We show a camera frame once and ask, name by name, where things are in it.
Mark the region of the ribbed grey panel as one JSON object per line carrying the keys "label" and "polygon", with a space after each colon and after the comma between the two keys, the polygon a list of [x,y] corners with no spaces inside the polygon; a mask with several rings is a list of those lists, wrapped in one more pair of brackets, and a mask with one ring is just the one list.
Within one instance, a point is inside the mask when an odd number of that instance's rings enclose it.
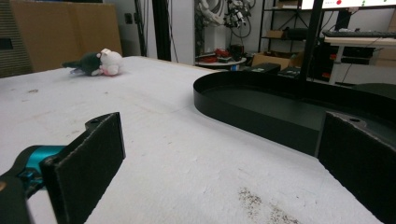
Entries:
{"label": "ribbed grey panel", "polygon": [[19,76],[32,71],[10,0],[0,0],[0,77]]}

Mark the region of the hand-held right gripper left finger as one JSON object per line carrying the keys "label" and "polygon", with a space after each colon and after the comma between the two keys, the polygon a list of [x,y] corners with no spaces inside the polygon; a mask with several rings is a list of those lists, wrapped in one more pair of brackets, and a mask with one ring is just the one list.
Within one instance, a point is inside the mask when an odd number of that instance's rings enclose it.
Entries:
{"label": "hand-held right gripper left finger", "polygon": [[39,163],[58,224],[84,224],[125,159],[120,113],[86,122],[86,131]]}

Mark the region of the large cardboard sheet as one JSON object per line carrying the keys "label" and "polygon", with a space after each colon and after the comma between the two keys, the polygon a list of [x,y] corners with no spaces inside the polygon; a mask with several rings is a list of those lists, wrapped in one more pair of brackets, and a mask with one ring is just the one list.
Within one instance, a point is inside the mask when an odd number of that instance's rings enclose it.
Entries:
{"label": "large cardboard sheet", "polygon": [[122,52],[112,4],[11,0],[10,5],[35,72],[59,68],[87,52]]}

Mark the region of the white desk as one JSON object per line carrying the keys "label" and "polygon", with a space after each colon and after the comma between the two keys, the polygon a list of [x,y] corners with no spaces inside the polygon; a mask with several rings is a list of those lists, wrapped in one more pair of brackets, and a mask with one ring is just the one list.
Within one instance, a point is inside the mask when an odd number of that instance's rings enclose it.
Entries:
{"label": "white desk", "polygon": [[345,47],[396,49],[396,39],[381,37],[324,37],[324,41],[338,48],[333,62],[329,83],[334,85],[341,69],[341,60]]}

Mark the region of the round white side table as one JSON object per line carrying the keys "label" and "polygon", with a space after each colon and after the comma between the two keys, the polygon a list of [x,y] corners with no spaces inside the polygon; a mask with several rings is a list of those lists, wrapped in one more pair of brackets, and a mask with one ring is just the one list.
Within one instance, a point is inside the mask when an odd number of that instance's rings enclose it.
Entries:
{"label": "round white side table", "polygon": [[203,62],[198,62],[195,65],[196,66],[201,66],[209,69],[224,69],[224,70],[230,70],[230,71],[237,71],[240,68],[240,65],[245,63],[247,61],[246,58],[242,58],[240,61],[237,62],[227,62],[227,63],[203,63]]}

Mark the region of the black box with label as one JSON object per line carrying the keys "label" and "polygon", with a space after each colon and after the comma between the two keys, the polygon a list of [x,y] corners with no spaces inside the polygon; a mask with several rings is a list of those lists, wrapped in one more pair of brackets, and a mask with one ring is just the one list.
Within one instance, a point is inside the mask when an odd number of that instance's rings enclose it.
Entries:
{"label": "black box with label", "polygon": [[245,71],[263,74],[276,74],[280,71],[281,65],[277,63],[260,63],[245,68]]}

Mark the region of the black vertical beam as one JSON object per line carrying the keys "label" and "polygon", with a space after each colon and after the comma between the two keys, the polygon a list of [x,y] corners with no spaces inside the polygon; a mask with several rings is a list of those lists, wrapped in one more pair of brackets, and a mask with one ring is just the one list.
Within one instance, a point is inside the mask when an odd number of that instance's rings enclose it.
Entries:
{"label": "black vertical beam", "polygon": [[169,14],[167,0],[151,0],[157,57],[160,60],[171,61],[171,40],[169,29]]}

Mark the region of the black metal shelf rack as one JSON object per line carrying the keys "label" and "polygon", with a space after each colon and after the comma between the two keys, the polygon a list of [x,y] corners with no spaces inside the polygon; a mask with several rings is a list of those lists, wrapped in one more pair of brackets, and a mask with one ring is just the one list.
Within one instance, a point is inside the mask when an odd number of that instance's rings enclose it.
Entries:
{"label": "black metal shelf rack", "polygon": [[304,48],[303,40],[289,39],[289,29],[307,29],[311,10],[302,0],[262,0],[258,52],[294,52]]}

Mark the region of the open cardboard box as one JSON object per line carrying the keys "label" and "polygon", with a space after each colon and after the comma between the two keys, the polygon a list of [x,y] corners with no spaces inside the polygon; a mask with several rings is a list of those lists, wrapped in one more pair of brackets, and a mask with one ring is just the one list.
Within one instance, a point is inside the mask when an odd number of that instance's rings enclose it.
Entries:
{"label": "open cardboard box", "polygon": [[256,53],[252,59],[252,66],[261,63],[276,63],[285,69],[291,67],[301,67],[304,60],[303,52],[260,52]]}

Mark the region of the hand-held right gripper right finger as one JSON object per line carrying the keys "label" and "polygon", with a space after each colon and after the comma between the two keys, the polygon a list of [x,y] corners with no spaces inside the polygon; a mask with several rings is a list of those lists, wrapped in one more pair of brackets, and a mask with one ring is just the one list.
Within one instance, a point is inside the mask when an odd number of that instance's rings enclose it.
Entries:
{"label": "hand-held right gripper right finger", "polygon": [[328,112],[317,158],[378,220],[396,224],[396,145],[362,119]]}

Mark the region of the black vertical stand pole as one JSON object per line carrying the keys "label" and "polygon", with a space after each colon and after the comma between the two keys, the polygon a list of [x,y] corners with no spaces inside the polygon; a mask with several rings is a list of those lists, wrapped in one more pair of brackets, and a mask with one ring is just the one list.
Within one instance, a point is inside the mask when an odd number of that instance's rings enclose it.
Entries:
{"label": "black vertical stand pole", "polygon": [[312,61],[312,55],[314,52],[315,45],[317,43],[318,28],[320,25],[321,10],[323,0],[314,0],[312,6],[312,13],[309,22],[308,32],[306,36],[306,43],[304,48],[304,60],[301,68],[299,82],[305,84],[306,78],[309,74],[309,68]]}

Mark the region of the black keyboard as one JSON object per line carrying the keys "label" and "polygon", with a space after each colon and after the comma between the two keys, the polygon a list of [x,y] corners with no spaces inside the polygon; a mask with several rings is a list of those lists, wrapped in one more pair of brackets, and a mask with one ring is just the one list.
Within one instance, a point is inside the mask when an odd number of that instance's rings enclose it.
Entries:
{"label": "black keyboard", "polygon": [[339,31],[324,31],[322,32],[327,37],[361,37],[361,38],[396,38],[396,32],[339,32]]}

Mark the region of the black oval metal tray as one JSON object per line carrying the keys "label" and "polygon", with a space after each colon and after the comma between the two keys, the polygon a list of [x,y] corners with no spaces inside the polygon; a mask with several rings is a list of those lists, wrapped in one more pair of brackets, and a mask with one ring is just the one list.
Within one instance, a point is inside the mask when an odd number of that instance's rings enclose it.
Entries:
{"label": "black oval metal tray", "polygon": [[326,112],[360,119],[396,146],[396,99],[345,87],[248,71],[216,72],[193,83],[204,115],[313,156]]}

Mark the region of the green and white plush toy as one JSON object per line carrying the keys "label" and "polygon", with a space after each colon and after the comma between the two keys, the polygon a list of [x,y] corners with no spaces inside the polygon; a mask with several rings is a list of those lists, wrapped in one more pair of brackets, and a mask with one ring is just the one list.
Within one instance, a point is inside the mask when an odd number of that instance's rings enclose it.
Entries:
{"label": "green and white plush toy", "polygon": [[73,68],[83,75],[115,76],[120,72],[122,56],[113,50],[102,49],[100,52],[85,53],[79,60],[62,63],[62,67]]}

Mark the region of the monitor screen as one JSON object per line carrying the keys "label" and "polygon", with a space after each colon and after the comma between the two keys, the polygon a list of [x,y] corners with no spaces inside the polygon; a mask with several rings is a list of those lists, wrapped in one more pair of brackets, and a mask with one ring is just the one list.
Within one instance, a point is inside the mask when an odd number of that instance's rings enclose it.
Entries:
{"label": "monitor screen", "polygon": [[351,7],[396,7],[396,0],[322,0],[321,6],[323,10]]}

